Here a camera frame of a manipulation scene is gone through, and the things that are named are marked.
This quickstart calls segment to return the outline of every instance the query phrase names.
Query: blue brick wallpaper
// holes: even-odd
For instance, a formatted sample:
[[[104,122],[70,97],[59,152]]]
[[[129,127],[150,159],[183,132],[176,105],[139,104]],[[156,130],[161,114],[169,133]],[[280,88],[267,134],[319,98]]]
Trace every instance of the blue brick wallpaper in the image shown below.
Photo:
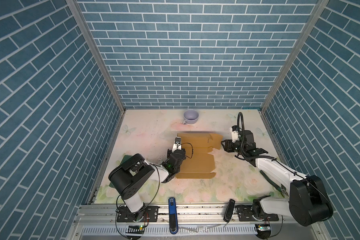
[[[67,236],[119,114],[65,0],[0,0],[0,240]]]
[[[259,108],[317,0],[79,0],[126,108]]]
[[[360,240],[360,0],[330,0],[265,112],[288,163],[324,180],[333,239]]]

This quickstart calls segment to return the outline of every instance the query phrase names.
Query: cardboard box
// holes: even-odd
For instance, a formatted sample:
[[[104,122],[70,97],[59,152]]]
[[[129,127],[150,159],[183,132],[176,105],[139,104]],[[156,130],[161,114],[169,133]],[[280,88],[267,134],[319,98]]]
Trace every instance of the cardboard box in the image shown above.
[[[179,133],[182,144],[189,142],[193,146],[192,158],[186,158],[180,166],[177,178],[211,179],[216,173],[215,159],[209,154],[213,148],[220,149],[222,135],[216,133]],[[185,149],[186,155],[192,155],[192,147],[189,144],[181,146]]]

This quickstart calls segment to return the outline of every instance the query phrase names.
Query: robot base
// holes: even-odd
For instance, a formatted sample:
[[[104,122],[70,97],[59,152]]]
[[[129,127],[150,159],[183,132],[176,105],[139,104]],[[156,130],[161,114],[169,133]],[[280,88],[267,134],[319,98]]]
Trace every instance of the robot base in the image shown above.
[[[236,205],[236,211],[238,212],[239,221],[240,222],[248,222],[248,221],[263,221],[267,218],[269,222],[277,222],[279,217],[277,214],[266,214],[261,217],[255,217],[252,211],[252,205]]]
[[[117,215],[117,222],[133,222],[138,221],[144,222],[143,214],[148,213],[150,222],[157,222],[158,206],[149,206],[146,209],[131,214],[129,209],[125,206],[120,206],[120,213]]]

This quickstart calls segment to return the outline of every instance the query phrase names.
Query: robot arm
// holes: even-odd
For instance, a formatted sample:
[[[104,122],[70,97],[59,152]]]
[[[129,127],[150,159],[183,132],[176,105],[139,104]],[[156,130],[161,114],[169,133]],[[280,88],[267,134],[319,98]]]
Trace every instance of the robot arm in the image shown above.
[[[137,191],[148,180],[166,183],[180,172],[180,165],[185,157],[185,149],[181,149],[181,138],[176,137],[172,150],[168,150],[168,158],[156,165],[135,154],[120,166],[116,167],[108,179],[119,192],[131,213],[139,212],[144,203]]]
[[[293,217],[303,226],[330,218],[333,208],[329,201],[322,180],[315,176],[307,176],[288,167],[275,158],[266,156],[268,152],[257,148],[251,131],[239,127],[239,117],[243,121],[242,113],[238,115],[237,125],[230,128],[232,139],[221,142],[227,152],[236,152],[238,159],[248,161],[258,167],[281,184],[289,198],[275,198],[263,196],[253,201],[253,214],[257,219],[264,219],[268,214],[280,214]]]

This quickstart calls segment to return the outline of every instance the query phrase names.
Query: white mug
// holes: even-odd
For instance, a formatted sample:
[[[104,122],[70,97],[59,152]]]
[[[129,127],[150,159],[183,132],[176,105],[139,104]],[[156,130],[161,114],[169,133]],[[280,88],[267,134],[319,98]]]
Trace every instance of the white mug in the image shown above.
[[[184,112],[183,124],[194,124],[199,118],[199,113],[194,109],[188,109]]]

